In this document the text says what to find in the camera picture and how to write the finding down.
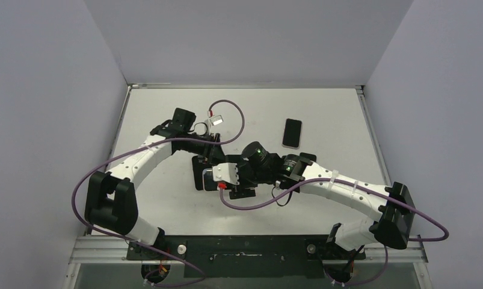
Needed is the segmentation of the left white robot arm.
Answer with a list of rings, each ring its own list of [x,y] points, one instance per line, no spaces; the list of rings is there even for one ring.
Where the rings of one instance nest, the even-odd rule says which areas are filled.
[[[88,181],[85,220],[98,227],[142,243],[142,251],[150,259],[165,253],[164,230],[144,220],[138,210],[136,188],[144,179],[176,151],[201,155],[208,161],[223,153],[218,145],[220,134],[192,131],[196,116],[177,108],[170,120],[153,128],[141,145],[141,151],[125,158],[107,172],[94,172]]]

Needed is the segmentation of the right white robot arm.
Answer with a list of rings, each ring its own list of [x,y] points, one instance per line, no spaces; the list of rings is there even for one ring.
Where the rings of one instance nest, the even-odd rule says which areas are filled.
[[[214,166],[213,176],[220,187],[230,190],[231,199],[244,191],[253,195],[260,184],[273,184],[282,190],[324,197],[364,214],[359,221],[332,227],[326,250],[333,258],[371,243],[407,248],[415,206],[408,187],[399,182],[385,186],[358,181],[320,166],[305,153],[282,157],[269,153],[257,141],[240,155],[226,156],[226,162]]]

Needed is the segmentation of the black phone case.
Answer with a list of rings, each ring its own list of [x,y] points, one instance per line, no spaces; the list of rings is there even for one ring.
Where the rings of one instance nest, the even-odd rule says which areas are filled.
[[[197,191],[204,190],[203,171],[210,169],[210,165],[205,163],[201,156],[191,158],[194,186]]]

